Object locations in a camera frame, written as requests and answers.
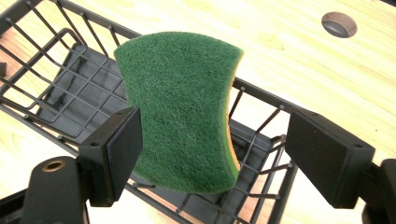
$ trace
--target light wood surface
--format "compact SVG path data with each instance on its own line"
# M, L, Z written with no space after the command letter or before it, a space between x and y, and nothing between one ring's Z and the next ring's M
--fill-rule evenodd
M13 2L1 1L0 11ZM234 44L245 52L236 72L238 77L314 110L356 134L376 148L376 163L396 158L395 7L377 0L72 2L143 35L188 31ZM51 5L44 2L40 10L50 16L54 10ZM331 11L353 18L358 32L345 39L328 34L320 21ZM53 24L62 27L56 21ZM25 25L31 27L30 32L43 32L35 28L33 21ZM18 39L14 37L7 33L0 44L12 46L22 57L29 58L35 49L23 42L16 45ZM3 52L0 61L9 61ZM7 73L13 74L18 67L10 63ZM44 65L37 69L50 70ZM29 86L29 80L23 85ZM31 88L33 92L41 90L39 86ZM247 104L246 110L261 112L254 103ZM37 163L66 153L5 113L0 112L0 119L2 198L26 188ZM245 122L257 128L257 120L245 118ZM268 134L279 133L276 130ZM299 172L282 223L361 223L363 205L359 201L354 210L332 209ZM172 223L127 192L112 208L91 209L90 216L92 223L108 223L111 218L122 223Z

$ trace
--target black wire basket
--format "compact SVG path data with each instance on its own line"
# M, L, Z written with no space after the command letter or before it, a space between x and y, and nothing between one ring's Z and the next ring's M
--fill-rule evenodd
M17 68L10 71L12 75L0 77L0 109L77 156L78 144L127 107L112 52L139 34L69 1L39 3L20 1L0 16L0 34L7 32L26 43L18 50L18 43L0 39L4 63ZM41 5L56 10L50 20L40 13ZM24 22L30 21L37 21L39 32L26 32ZM26 89L26 83L32 89ZM283 162L286 135L268 137L263 129L278 114L287 118L296 106L238 77L232 94L230 129L241 165L233 189L185 194L152 186L134 173L126 189L181 223L256 223L260 213L266 214L269 223L278 223L297 166L287 157ZM236 116L243 111L244 101L264 108L265 118L260 113L256 124L245 124L244 113ZM275 178L280 184L274 184ZM244 209L246 202L255 206Z

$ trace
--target round hole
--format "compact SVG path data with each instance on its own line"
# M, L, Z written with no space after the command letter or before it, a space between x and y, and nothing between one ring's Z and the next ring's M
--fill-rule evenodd
M91 147L97 147L97 146L99 146L99 143L98 143L98 142L92 142L92 143L91 143Z
M347 14L329 12L322 17L323 28L331 35L340 38L352 37L358 32L358 25Z
M363 147L361 144L359 144L359 143L355 143L355 144L352 144L352 146L353 147Z
M64 161L52 161L48 163L46 166L44 166L43 171L44 172L54 172L57 170L60 170L64 167L65 163Z

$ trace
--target sponge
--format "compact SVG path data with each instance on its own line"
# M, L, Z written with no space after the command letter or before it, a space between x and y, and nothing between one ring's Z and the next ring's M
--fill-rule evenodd
M206 35L162 32L129 40L114 55L128 105L141 109L134 171L176 191L231 189L238 163L227 106L242 50Z

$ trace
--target green scouring pad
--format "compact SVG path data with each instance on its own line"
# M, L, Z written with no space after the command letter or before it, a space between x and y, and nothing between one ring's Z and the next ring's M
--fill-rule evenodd
M238 163L227 107L242 50L206 35L163 32L129 40L114 54L128 104L141 109L144 147L134 171L176 191L231 189Z

